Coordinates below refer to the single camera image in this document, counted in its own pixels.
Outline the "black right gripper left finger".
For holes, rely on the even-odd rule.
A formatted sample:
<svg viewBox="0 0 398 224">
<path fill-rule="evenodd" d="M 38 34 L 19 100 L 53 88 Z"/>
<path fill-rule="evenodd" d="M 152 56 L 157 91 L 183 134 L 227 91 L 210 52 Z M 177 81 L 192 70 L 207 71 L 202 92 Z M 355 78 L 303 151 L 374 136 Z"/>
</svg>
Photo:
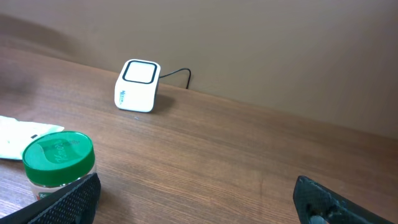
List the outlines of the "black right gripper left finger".
<svg viewBox="0 0 398 224">
<path fill-rule="evenodd" d="M 92 224 L 100 194 L 101 182 L 95 172 L 1 218 L 1 224 Z"/>
</svg>

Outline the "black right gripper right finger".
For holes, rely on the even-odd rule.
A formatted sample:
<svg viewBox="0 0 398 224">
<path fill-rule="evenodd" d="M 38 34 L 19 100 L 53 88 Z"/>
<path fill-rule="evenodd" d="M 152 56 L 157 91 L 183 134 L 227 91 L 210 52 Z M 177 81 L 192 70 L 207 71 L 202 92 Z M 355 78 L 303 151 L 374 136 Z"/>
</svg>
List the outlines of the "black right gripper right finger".
<svg viewBox="0 0 398 224">
<path fill-rule="evenodd" d="M 301 224 L 392 224 L 304 175 L 297 178 L 293 201 Z"/>
</svg>

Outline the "green-lid seasoning jar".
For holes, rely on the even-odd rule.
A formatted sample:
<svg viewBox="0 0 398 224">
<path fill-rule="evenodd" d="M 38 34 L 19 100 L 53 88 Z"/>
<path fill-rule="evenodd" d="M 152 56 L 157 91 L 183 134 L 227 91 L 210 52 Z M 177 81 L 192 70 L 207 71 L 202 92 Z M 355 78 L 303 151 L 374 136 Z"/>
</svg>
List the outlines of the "green-lid seasoning jar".
<svg viewBox="0 0 398 224">
<path fill-rule="evenodd" d="M 39 137 L 25 148 L 22 161 L 36 200 L 96 172 L 93 141 L 76 131 Z"/>
</svg>

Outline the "light teal tissue packet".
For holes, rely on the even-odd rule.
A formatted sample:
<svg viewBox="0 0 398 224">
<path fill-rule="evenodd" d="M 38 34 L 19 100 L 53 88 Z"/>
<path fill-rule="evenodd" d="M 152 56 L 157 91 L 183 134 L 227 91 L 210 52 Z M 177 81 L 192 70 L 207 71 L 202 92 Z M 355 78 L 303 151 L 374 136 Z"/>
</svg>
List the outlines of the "light teal tissue packet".
<svg viewBox="0 0 398 224">
<path fill-rule="evenodd" d="M 1 159 L 21 160 L 23 151 L 32 141 L 63 130 L 63 126 L 1 116 Z"/>
</svg>

